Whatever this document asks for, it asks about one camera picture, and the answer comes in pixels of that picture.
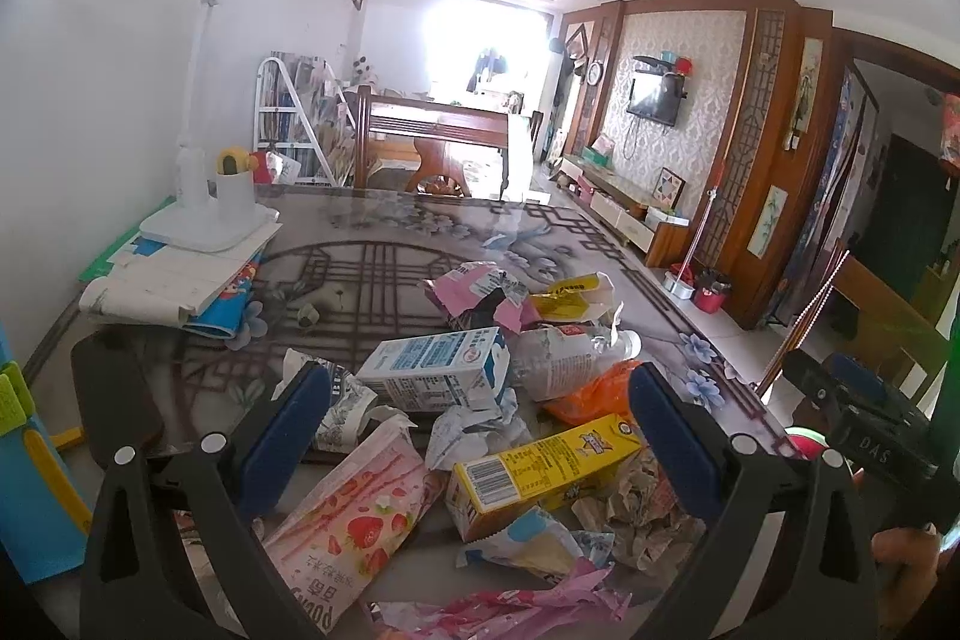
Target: pen holder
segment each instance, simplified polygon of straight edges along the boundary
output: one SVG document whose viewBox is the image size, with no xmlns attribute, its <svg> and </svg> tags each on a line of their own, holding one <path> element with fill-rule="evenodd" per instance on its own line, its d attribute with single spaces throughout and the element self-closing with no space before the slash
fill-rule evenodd
<svg viewBox="0 0 960 640">
<path fill-rule="evenodd" d="M 238 175 L 217 175 L 217 205 L 224 223 L 250 220 L 256 205 L 253 172 Z"/>
</svg>

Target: brown crumpled paper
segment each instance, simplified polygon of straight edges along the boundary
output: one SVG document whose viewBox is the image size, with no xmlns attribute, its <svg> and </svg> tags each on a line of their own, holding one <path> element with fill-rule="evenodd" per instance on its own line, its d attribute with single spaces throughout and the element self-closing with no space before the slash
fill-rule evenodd
<svg viewBox="0 0 960 640">
<path fill-rule="evenodd" d="M 573 512 L 589 531 L 612 531 L 613 557 L 663 585 L 677 576 L 704 524 L 680 509 L 650 448 L 623 461 L 606 500 L 584 497 Z"/>
</svg>

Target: blue gripper pad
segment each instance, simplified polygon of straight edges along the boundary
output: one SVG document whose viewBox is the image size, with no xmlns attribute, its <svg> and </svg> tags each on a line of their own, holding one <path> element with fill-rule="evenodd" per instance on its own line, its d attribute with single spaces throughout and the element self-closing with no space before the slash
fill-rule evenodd
<svg viewBox="0 0 960 640">
<path fill-rule="evenodd" d="M 720 464 L 696 437 L 688 418 L 714 443 L 726 440 L 720 425 L 699 405 L 682 402 L 649 363 L 642 363 L 630 376 L 630 412 L 664 468 L 680 506 L 708 527 L 712 525 L 724 507 Z"/>
<path fill-rule="evenodd" d="M 277 506 L 310 447 L 330 408 L 328 372 L 322 366 L 312 369 L 278 401 L 282 403 L 280 409 L 237 469 L 234 504 L 237 515 L 247 523 Z"/>
<path fill-rule="evenodd" d="M 865 366 L 858 365 L 850 356 L 832 353 L 824 362 L 824 369 L 831 377 L 846 384 L 868 402 L 879 407 L 887 401 L 887 389 L 883 381 Z"/>
</svg>

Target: orange plastic bag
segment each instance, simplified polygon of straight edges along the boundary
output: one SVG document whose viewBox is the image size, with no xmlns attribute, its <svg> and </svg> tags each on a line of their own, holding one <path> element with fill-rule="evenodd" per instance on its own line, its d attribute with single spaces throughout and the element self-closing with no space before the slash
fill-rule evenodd
<svg viewBox="0 0 960 640">
<path fill-rule="evenodd" d="M 615 363 L 582 389 L 547 402 L 544 407 L 550 414 L 570 426 L 581 426 L 610 413 L 618 413 L 633 420 L 628 389 L 630 373 L 638 366 L 640 362 L 637 360 Z"/>
</svg>

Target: dark door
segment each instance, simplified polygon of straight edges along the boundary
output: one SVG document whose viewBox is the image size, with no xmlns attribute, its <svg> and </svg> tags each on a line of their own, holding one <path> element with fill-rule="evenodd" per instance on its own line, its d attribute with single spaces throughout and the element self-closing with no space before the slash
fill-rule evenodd
<svg viewBox="0 0 960 640">
<path fill-rule="evenodd" d="M 853 255 L 910 301 L 923 270 L 940 255 L 955 199 L 956 181 L 935 155 L 891 136 L 870 223 Z"/>
</svg>

